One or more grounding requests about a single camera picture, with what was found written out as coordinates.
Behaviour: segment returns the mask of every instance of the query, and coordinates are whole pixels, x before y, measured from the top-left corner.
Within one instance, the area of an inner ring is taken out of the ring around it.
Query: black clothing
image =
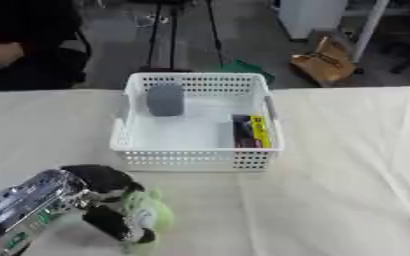
[[[25,52],[0,70],[0,90],[62,89],[76,80],[73,65],[79,73],[85,56],[59,48],[81,26],[71,1],[0,0],[0,43],[18,42]]]

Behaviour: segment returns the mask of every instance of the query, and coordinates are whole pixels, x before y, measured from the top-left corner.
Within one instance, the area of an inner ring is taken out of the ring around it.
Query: robotic hand
[[[86,222],[126,248],[154,242],[157,222],[170,224],[173,216],[145,195],[130,176],[106,166],[41,172],[0,192],[0,256],[21,255],[50,224],[72,211],[83,211]]]

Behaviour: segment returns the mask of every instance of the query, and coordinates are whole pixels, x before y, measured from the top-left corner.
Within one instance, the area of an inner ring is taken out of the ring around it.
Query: gray sponge
[[[184,112],[184,101],[180,85],[154,86],[147,91],[147,106],[154,116],[180,116]]]

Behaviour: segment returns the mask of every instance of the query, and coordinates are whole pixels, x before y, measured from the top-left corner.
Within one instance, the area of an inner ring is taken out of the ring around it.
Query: white plastic basket
[[[183,86],[185,113],[152,116],[146,91],[173,84]],[[263,171],[284,149],[278,116],[258,74],[138,73],[124,96],[110,147],[132,171]],[[264,116],[272,148],[234,148],[234,114]]]

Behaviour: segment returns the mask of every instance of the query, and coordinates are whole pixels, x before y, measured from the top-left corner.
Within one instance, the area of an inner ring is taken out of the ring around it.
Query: tripod stand
[[[223,65],[223,59],[222,59],[222,44],[221,41],[219,40],[219,36],[217,33],[217,28],[216,28],[216,22],[214,19],[214,12],[213,12],[213,7],[212,7],[212,0],[205,0],[207,4],[207,10],[208,10],[208,15],[211,23],[211,29],[213,32],[213,37],[214,37],[214,45],[216,47],[216,51],[218,54],[219,58],[219,64],[222,67]],[[152,67],[152,57],[154,54],[154,48],[156,44],[156,37],[157,37],[157,30],[158,30],[158,24],[160,20],[160,15],[161,15],[161,9],[163,5],[170,5],[170,15],[171,15],[171,20],[172,20],[172,27],[171,27],[171,46],[170,46],[170,57],[169,57],[169,69],[174,70],[175,68],[175,50],[176,50],[176,39],[177,39],[177,26],[178,26],[178,12],[179,9],[181,9],[184,5],[184,1],[180,2],[169,2],[167,3],[162,3],[162,2],[157,2],[156,4],[156,11],[155,11],[155,23],[152,28],[152,35],[149,40],[150,43],[150,48],[149,48],[149,55],[147,58],[146,62],[146,67],[151,68]]]

